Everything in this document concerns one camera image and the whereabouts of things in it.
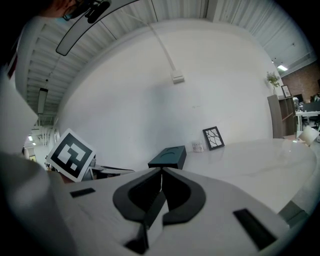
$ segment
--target cable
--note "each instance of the cable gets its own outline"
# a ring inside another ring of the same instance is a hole
[[[166,56],[166,58],[167,58],[167,60],[168,60],[168,62],[169,62],[169,64],[170,64],[170,67],[171,67],[172,71],[176,71],[176,67],[175,67],[175,65],[174,65],[174,62],[172,61],[172,59],[171,59],[171,57],[170,57],[170,55],[169,55],[169,53],[168,53],[165,45],[162,43],[159,35],[158,35],[157,32],[154,30],[154,28],[152,27],[152,25],[144,22],[143,20],[141,20],[141,19],[139,19],[139,18],[137,18],[137,17],[135,17],[135,16],[132,16],[132,15],[124,12],[122,9],[121,9],[121,12],[122,12],[124,15],[127,15],[128,17],[130,17],[130,18],[132,18],[132,19],[135,19],[135,20],[137,20],[137,21],[145,24],[146,26],[148,26],[148,27],[151,29],[151,31],[153,32],[154,36],[155,36],[156,39],[158,40],[161,48],[163,49],[164,54],[165,54],[165,56]]]

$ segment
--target white wall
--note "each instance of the white wall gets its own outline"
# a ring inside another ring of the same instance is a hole
[[[43,144],[39,144],[39,145],[36,145],[32,148],[29,148],[29,150],[31,150],[31,149],[34,150],[36,162],[39,165],[41,165],[45,170],[47,170],[47,168],[45,166],[46,156],[49,155],[49,152],[52,150],[54,145],[55,145],[54,132],[53,132],[53,130],[51,130],[48,146],[44,146]]]
[[[163,148],[203,139],[217,126],[224,143],[272,138],[267,72],[278,72],[244,29],[206,20],[154,28],[185,82],[147,28],[118,40],[81,72],[61,102],[60,134],[71,128],[97,150],[97,163],[146,168]]]
[[[47,169],[45,166],[46,156],[49,154],[50,150],[48,146],[39,145],[34,148],[34,155],[36,162],[41,165],[44,169]]]

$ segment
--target picture frame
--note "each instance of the picture frame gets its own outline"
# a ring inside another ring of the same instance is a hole
[[[292,96],[292,94],[291,94],[291,92],[290,92],[290,90],[289,90],[288,85],[282,85],[282,86],[281,86],[281,89],[282,89],[282,91],[283,91],[283,94],[284,94],[284,97],[285,97],[285,98],[288,98],[288,97],[291,97],[291,96]]]
[[[204,139],[210,151],[225,146],[225,143],[216,126],[208,129],[204,129],[202,131],[203,131]]]

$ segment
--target chair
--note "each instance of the chair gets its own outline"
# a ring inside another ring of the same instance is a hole
[[[298,138],[300,140],[303,140],[305,142],[305,144],[307,144],[308,147],[310,147],[311,143],[314,142],[314,140],[318,137],[319,134],[320,134],[320,132],[311,128],[308,125],[304,128],[303,132],[299,135]]]

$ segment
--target ceiling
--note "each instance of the ceiling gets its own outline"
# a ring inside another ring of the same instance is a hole
[[[168,19],[204,19],[249,31],[276,66],[288,68],[283,77],[317,58],[306,37],[271,0],[139,0],[109,14],[90,28],[67,56],[56,53],[63,36],[76,22],[38,18],[25,29],[18,49],[16,88],[37,112],[40,88],[48,89],[43,125],[53,125],[64,93],[85,65],[123,35],[146,23]]]
[[[44,145],[44,138],[46,143],[49,142],[51,129],[45,129],[42,125],[37,122],[35,126],[32,128],[31,132],[28,136],[32,137],[32,140],[29,140],[29,137],[25,139],[24,147],[25,148],[33,148],[34,146],[42,146]]]

